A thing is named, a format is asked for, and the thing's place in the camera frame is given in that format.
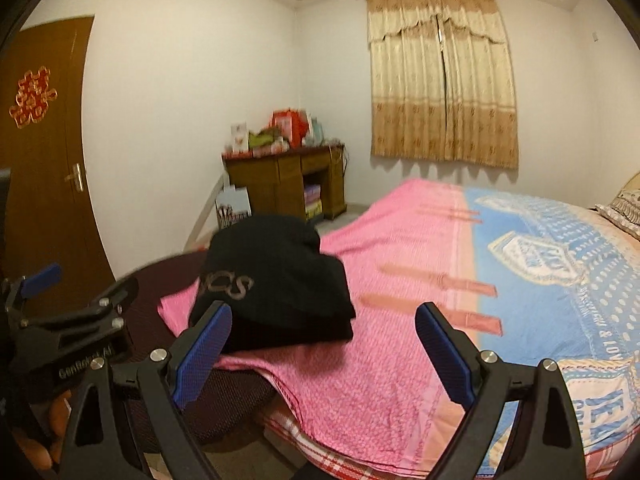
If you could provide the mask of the person's left hand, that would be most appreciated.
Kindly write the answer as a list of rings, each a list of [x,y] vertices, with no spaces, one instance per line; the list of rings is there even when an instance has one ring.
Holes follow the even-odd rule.
[[[36,471],[51,470],[61,463],[62,447],[70,420],[70,398],[66,390],[53,400],[26,404],[21,419],[14,422],[12,436]]]

